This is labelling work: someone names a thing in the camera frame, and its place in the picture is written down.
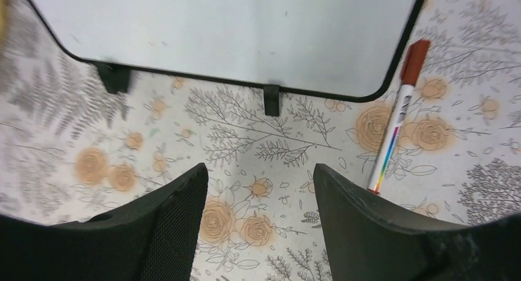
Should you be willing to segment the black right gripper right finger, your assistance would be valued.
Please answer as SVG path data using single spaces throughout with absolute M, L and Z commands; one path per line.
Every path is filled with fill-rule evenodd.
M 402 208 L 326 164 L 313 172 L 334 280 L 519 280 L 520 215 L 463 226 Z

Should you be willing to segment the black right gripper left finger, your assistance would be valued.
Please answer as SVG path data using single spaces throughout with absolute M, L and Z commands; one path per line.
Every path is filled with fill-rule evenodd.
M 189 280 L 207 189 L 200 163 L 85 222 L 1 216 L 1 279 Z

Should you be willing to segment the brown marker cap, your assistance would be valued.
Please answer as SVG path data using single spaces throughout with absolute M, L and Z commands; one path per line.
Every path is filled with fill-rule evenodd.
M 430 44 L 429 40 L 421 39 L 409 46 L 400 73 L 401 84 L 416 85 Z

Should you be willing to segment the black framed whiteboard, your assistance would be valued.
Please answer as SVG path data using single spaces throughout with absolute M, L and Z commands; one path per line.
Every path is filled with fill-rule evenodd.
M 388 89 L 424 0 L 28 0 L 109 93 L 134 71 L 366 103 Z

